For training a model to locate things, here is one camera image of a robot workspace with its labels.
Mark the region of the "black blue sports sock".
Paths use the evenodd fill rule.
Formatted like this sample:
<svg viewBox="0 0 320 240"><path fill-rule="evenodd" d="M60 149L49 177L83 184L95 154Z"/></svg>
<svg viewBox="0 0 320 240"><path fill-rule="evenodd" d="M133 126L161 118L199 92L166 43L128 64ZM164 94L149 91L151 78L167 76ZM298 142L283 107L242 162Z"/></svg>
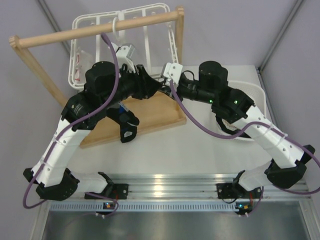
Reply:
<svg viewBox="0 0 320 240"><path fill-rule="evenodd" d="M110 107L106 116L119 125L122 143L131 142L137 136L140 120L122 102Z"/></svg>

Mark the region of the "white plastic clip hanger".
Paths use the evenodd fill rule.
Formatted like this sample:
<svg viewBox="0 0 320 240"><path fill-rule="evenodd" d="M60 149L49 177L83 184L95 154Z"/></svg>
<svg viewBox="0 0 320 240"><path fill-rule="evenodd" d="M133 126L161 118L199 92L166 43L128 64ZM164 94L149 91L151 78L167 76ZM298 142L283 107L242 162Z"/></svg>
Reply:
<svg viewBox="0 0 320 240"><path fill-rule="evenodd" d="M113 21L133 20L168 13L170 8L165 3L154 3L134 8L101 13L85 14L76 17L72 29L111 24ZM158 67L167 62L177 62L178 54L172 21L157 23L138 28L108 33L109 39L118 46L133 44L134 64L142 64L150 75L158 73ZM93 64L100 61L113 61L110 49L99 35L73 39L71 41L68 84L75 90L83 90L86 81L78 84L74 80L76 54L81 49L93 56Z"/></svg>

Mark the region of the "white sock with red trim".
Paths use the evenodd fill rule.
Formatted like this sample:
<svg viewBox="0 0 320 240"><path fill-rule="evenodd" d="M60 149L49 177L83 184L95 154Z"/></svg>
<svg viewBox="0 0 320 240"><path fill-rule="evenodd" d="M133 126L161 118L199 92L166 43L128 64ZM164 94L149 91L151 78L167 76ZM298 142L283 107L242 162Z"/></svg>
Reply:
<svg viewBox="0 0 320 240"><path fill-rule="evenodd" d="M76 52L75 59L75 71L74 71L74 81L77 84L86 81L85 73L89 70L94 64L94 58L90 53L87 53L80 48Z"/></svg>

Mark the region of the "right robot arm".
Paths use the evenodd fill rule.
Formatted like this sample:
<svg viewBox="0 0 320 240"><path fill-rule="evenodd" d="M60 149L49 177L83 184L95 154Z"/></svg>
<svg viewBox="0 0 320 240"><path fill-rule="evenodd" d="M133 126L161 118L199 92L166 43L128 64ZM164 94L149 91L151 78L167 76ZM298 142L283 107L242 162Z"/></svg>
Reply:
<svg viewBox="0 0 320 240"><path fill-rule="evenodd" d="M233 179L230 190L238 198L246 198L252 190L269 185L293 194L290 188L303 178L308 161L320 163L311 145L302 146L289 138L265 117L251 97L230 87L228 70L220 63L201 63L198 79L190 80L185 77L181 64L168 62L163 66L161 77L185 115L202 131L225 140L246 134L271 156L271 161L251 170L242 170ZM183 99L210 104L217 118L238 131L223 135L207 129L186 109Z"/></svg>

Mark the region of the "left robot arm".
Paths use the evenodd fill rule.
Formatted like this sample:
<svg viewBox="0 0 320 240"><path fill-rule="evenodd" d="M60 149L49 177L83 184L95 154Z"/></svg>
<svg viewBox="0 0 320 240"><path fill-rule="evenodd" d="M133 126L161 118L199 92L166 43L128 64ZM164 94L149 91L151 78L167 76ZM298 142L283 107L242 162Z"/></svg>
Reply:
<svg viewBox="0 0 320 240"><path fill-rule="evenodd" d="M129 70L126 64L100 61L85 73L85 78L83 91L72 96L63 108L44 155L23 172L27 181L37 186L36 193L43 200L63 201L75 193L109 198L113 181L105 173L75 173L68 169L68 163L84 138L105 118L119 125L123 143L133 140L140 121L122 106L122 101L130 97L149 99L162 86L141 64Z"/></svg>

